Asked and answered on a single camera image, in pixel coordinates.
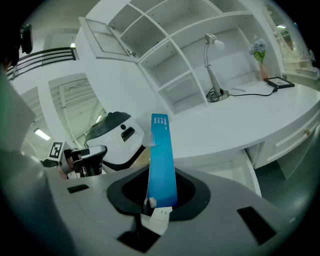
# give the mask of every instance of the black tablet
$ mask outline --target black tablet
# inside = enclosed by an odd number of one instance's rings
[[[289,82],[289,81],[287,81],[281,77],[278,77],[278,76],[264,79],[264,81],[267,82],[268,85],[271,85],[271,86],[278,88],[278,89],[295,87],[294,83]]]

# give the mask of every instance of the black cable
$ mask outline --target black cable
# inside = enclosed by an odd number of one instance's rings
[[[220,96],[216,96],[217,93],[213,90],[214,90],[214,88],[211,88],[210,91],[208,92],[208,94],[206,95],[206,100],[209,103],[217,102],[217,101],[219,101],[219,98],[220,98]]]
[[[278,88],[274,88],[272,90],[272,92],[270,94],[257,94],[257,93],[249,93],[249,94],[238,94],[238,95],[232,95],[230,94],[230,96],[234,96],[234,97],[237,97],[237,96],[248,96],[248,95],[256,95],[256,96],[264,96],[264,97],[267,97],[267,96],[270,96],[272,95],[273,93],[276,93],[278,91]]]

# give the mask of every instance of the silver desk lamp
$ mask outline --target silver desk lamp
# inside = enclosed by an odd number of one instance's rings
[[[223,90],[220,88],[216,77],[214,75],[214,73],[212,72],[211,68],[212,67],[209,64],[208,61],[208,49],[210,45],[215,45],[219,50],[223,50],[225,48],[225,44],[221,41],[219,41],[217,39],[217,37],[213,34],[205,34],[204,38],[206,39],[206,43],[204,46],[204,53],[203,53],[203,58],[204,58],[204,67],[206,68],[206,70],[209,73],[211,82],[212,82],[212,86],[214,89],[214,92],[211,92],[212,89],[210,90],[210,92],[207,95],[207,99],[210,102],[219,102],[219,101],[223,101],[225,99],[227,99],[229,97],[229,92],[227,90]]]

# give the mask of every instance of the blue cardboard box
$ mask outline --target blue cardboard box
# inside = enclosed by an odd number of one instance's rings
[[[156,207],[176,206],[176,173],[172,153],[169,119],[166,114],[152,114],[148,198]]]

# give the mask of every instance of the curved white desk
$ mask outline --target curved white desk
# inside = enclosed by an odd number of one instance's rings
[[[266,82],[257,81],[230,93],[267,95],[272,90]],[[230,96],[170,122],[174,161],[201,170],[234,161],[246,149],[258,168],[311,137],[319,120],[320,92],[300,84],[268,97]]]

